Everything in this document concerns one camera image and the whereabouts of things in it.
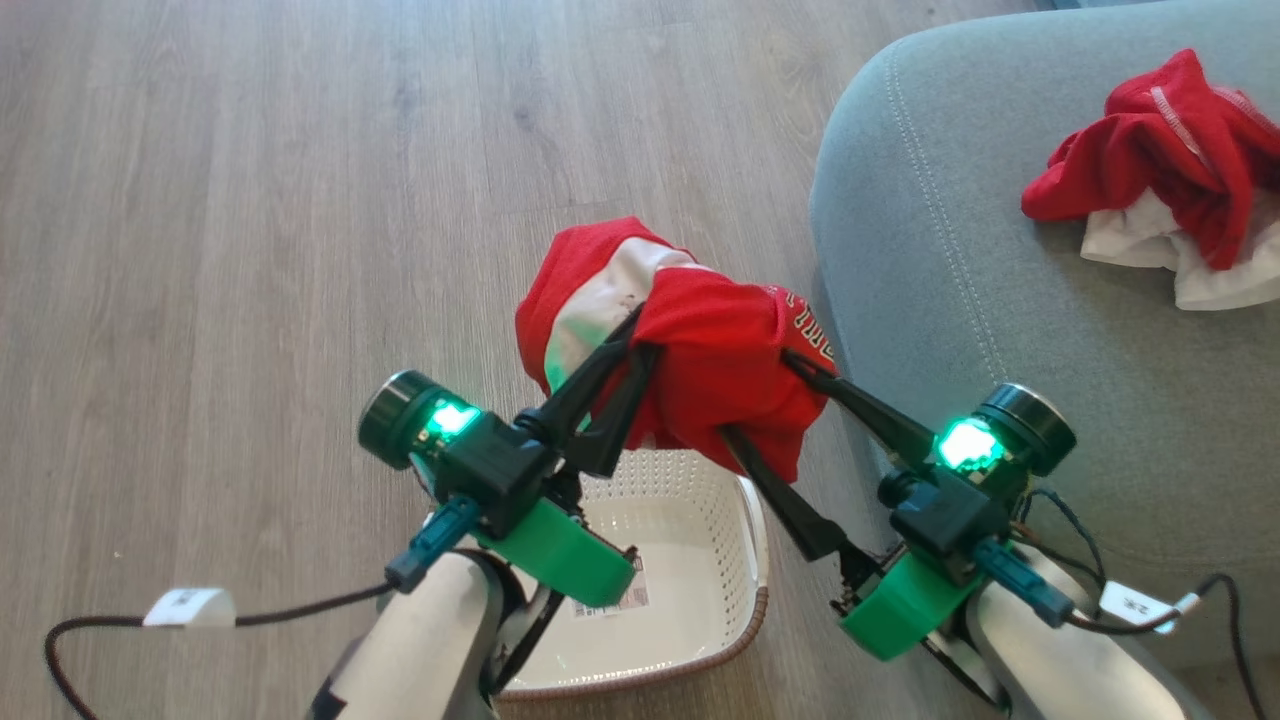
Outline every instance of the wooden floor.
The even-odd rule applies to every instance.
[[[361,405],[404,366],[534,402],[512,311],[557,229],[637,214],[812,293],[806,196],[850,77],[902,35],[1034,6],[0,3],[0,715],[70,716],[40,659],[67,615],[376,582],[422,501],[356,447]],[[803,492],[882,542],[841,420],[812,434]],[[833,566],[774,538],[740,660],[504,717],[992,717],[928,660],[838,637]],[[65,657],[104,719],[300,717],[371,619],[102,632]]]

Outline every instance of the green 3d-printed part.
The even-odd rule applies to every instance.
[[[503,539],[474,530],[481,547],[503,556],[535,580],[589,607],[616,605],[631,587],[635,568],[617,550],[575,523],[549,500],[539,500]]]
[[[957,588],[909,552],[840,626],[876,659],[892,660],[936,630],[983,578]]]

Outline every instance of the green led light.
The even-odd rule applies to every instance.
[[[426,421],[426,432],[448,442],[479,416],[480,410],[470,405],[445,402],[431,413],[431,418]]]
[[[1005,448],[982,420],[966,418],[938,439],[938,457],[952,469],[982,469],[1004,457]]]

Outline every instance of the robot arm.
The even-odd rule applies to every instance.
[[[398,717],[408,707],[415,717],[489,719],[489,698],[532,651],[563,596],[603,606],[626,591],[634,548],[621,551],[590,533],[577,477],[613,473],[654,368],[658,348],[630,347],[639,313],[547,404],[511,424],[412,372],[374,397],[361,419],[361,445],[393,468],[415,468],[444,505],[388,565],[397,597],[321,689],[315,717]],[[1048,402],[1005,384],[937,437],[804,357],[785,360],[861,420],[897,468],[878,495],[904,543],[874,557],[782,482],[744,434],[722,432],[804,557],[838,556],[844,591],[831,605],[859,646],[890,660],[923,644],[993,705],[1016,696],[1028,717],[1079,716],[1062,714],[1059,685],[1036,675],[1038,666],[1071,685],[1068,694],[1089,694],[1087,688],[1105,684],[1097,673],[1126,667],[1134,680],[1124,687],[1146,688],[1138,693],[1148,700],[1172,698],[1111,638],[1061,628],[1087,596],[1073,600],[1079,587],[1070,578],[1011,542],[1012,512],[1030,477],[1048,474],[1075,446]],[[623,368],[603,411],[579,430]],[[518,584],[511,589],[503,578],[509,569],[493,555],[448,552],[466,534],[538,579],[535,601],[526,603]],[[1010,639],[1019,637],[1037,638],[1033,653]],[[1071,673],[1061,673],[1068,666]],[[1112,703],[1124,712],[1089,716],[1187,716],[1185,703],[1166,700]],[[1129,712],[1137,706],[1157,712]]]

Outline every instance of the red and white clothing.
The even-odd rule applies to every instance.
[[[718,432],[735,424],[795,482],[804,432],[826,397],[782,364],[782,351],[833,369],[808,304],[780,287],[736,283],[635,218],[556,236],[516,310],[525,372],[550,393],[640,302],[632,343],[663,351],[627,447],[689,447],[740,473]]]
[[[1280,297],[1280,128],[1213,87],[1193,50],[1129,79],[1023,192],[1037,220],[1088,217],[1084,258],[1178,273],[1176,302]]]

